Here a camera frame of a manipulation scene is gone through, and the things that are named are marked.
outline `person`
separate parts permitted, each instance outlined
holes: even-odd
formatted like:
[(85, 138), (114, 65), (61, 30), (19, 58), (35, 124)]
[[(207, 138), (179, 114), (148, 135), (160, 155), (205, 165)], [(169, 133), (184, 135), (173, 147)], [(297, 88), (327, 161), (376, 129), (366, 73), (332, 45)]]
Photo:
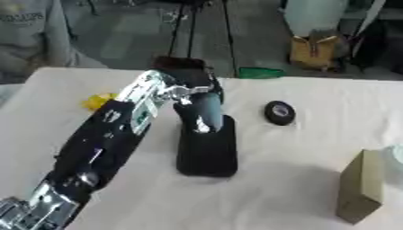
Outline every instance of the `person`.
[(106, 68), (72, 46), (60, 0), (0, 0), (0, 80), (41, 66)]

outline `black holder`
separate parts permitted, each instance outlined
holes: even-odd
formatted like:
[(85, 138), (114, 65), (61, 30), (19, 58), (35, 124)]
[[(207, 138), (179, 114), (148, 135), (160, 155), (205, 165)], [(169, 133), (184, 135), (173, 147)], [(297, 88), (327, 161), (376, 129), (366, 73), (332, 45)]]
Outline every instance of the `black holder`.
[(227, 178), (237, 172), (236, 122), (224, 115), (217, 133), (199, 134), (182, 127), (177, 170), (187, 176)]
[[(227, 26), (228, 43), (230, 47), (234, 77), (237, 77), (237, 63), (235, 60), (233, 38), (228, 17), (228, 0), (221, 0), (224, 7), (224, 14)], [(157, 69), (163, 71), (177, 71), (181, 69), (200, 69), (205, 71), (205, 64), (202, 60), (192, 59), (193, 40), (196, 28), (197, 13), (209, 2), (207, 0), (169, 0), (169, 2), (181, 3), (175, 29), (171, 40), (171, 46), (167, 57), (159, 57), (155, 63)], [(177, 34), (184, 16), (185, 7), (188, 6), (192, 12), (190, 36), (188, 41), (187, 57), (171, 57), (177, 39)], [(224, 93), (220, 92), (221, 103)], [(186, 127), (189, 123), (183, 122), (181, 136), (176, 158), (177, 170), (187, 176), (204, 176), (214, 178), (228, 178), (237, 172), (237, 137), (236, 122), (228, 115), (223, 116), (223, 126), (218, 132), (198, 133), (192, 127)]]

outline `black stand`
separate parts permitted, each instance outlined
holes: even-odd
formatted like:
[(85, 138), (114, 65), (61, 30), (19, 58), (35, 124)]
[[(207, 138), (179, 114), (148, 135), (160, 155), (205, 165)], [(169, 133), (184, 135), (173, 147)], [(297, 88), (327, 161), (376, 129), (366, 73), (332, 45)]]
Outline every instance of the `black stand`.
[[(233, 68), (233, 75), (234, 77), (237, 77), (237, 60), (235, 57), (235, 50), (234, 50), (234, 39), (232, 36), (232, 30), (231, 30), (231, 24), (229, 20), (229, 15), (228, 15), (228, 0), (221, 0), (222, 1), (222, 7), (224, 9), (224, 18), (225, 18), (225, 23), (226, 23), (226, 30), (227, 30), (227, 36), (228, 36), (228, 44), (229, 44), (229, 51), (231, 55), (231, 62), (232, 62), (232, 68)], [(187, 49), (187, 57), (190, 58), (192, 56), (193, 52), (193, 41), (194, 41), (194, 33), (196, 29), (196, 22), (197, 22), (197, 13), (201, 11), (204, 6), (207, 4), (207, 1), (203, 0), (193, 0), (191, 4), (181, 3), (181, 6), (179, 7), (179, 13), (176, 18), (175, 22), (175, 29), (173, 31), (173, 38), (171, 40), (171, 46), (169, 47), (168, 51), (168, 56), (171, 57), (173, 52), (174, 52), (174, 47), (175, 43), (177, 40), (177, 35), (178, 31), (181, 27), (181, 22), (182, 18), (184, 17), (184, 8), (186, 6), (189, 6), (192, 12), (192, 25), (190, 29), (190, 35), (189, 35), (189, 43), (188, 43), (188, 49)]]
[(94, 16), (99, 15), (98, 12), (97, 12), (97, 10), (96, 10), (94, 1), (93, 1), (93, 0), (86, 0), (86, 2), (87, 2), (88, 5), (90, 6), (91, 13), (92, 13)]
[[(228, 0), (222, 0), (225, 20), (227, 25), (228, 43), (231, 50), (234, 76), (237, 77), (237, 63), (235, 60), (232, 33), (228, 17)], [(197, 22), (197, 13), (207, 4), (203, 0), (194, 0), (191, 4), (182, 2), (179, 7), (179, 14), (176, 19), (175, 29), (168, 56), (174, 52), (178, 31), (184, 16), (184, 9), (189, 6), (192, 12), (191, 30), (187, 49), (187, 58), (192, 58), (193, 40)], [(236, 122), (230, 116), (223, 115), (223, 126), (219, 132), (197, 133), (184, 122), (176, 158), (177, 170), (188, 176), (205, 176), (215, 178), (227, 178), (237, 172), (237, 138)]]

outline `gray sweatshirt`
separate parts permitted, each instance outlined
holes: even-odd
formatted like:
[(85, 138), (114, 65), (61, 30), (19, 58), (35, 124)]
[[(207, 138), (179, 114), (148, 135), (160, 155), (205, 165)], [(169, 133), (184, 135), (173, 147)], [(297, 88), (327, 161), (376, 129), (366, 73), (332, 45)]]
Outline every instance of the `gray sweatshirt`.
[(59, 0), (0, 0), (0, 72), (26, 75), (38, 60), (71, 66), (73, 52)]

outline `white tablecloth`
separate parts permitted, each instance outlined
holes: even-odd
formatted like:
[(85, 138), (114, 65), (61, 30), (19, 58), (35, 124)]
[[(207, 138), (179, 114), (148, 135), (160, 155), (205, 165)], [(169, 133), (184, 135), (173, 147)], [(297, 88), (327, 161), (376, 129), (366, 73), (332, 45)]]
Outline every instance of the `white tablecloth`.
[[(90, 112), (80, 102), (118, 92), (139, 71), (42, 69), (0, 110), (0, 197), (27, 198), (52, 156)], [(363, 148), (403, 143), (403, 83), (286, 77), (224, 80), (237, 120), (239, 171), (230, 180), (175, 170), (179, 119), (170, 105), (138, 151), (68, 229), (353, 229), (335, 217), (339, 173)], [(281, 100), (295, 124), (267, 123)], [(354, 229), (401, 229), (403, 191)]]

